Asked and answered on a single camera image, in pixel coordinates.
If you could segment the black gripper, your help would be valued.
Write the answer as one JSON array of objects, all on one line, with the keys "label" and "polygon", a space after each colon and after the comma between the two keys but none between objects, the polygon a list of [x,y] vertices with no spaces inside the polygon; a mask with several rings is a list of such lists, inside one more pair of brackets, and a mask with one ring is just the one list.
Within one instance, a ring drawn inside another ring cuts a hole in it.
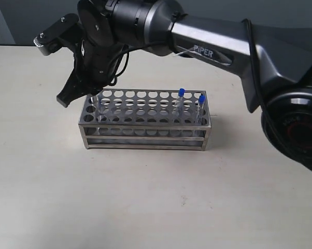
[{"label": "black gripper", "polygon": [[118,69],[121,54],[127,45],[115,43],[102,47],[83,38],[75,52],[74,74],[70,74],[56,100],[63,107],[87,94],[98,95],[112,81],[111,75]]}]

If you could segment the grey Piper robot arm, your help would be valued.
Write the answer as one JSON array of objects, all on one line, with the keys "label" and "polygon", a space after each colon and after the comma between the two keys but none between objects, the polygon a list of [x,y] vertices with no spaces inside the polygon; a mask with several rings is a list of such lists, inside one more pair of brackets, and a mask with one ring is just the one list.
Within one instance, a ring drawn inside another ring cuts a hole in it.
[{"label": "grey Piper robot arm", "polygon": [[199,18],[177,1],[80,1],[78,16],[63,106],[113,85],[126,53],[195,58],[238,76],[269,142],[312,171],[312,28]]}]

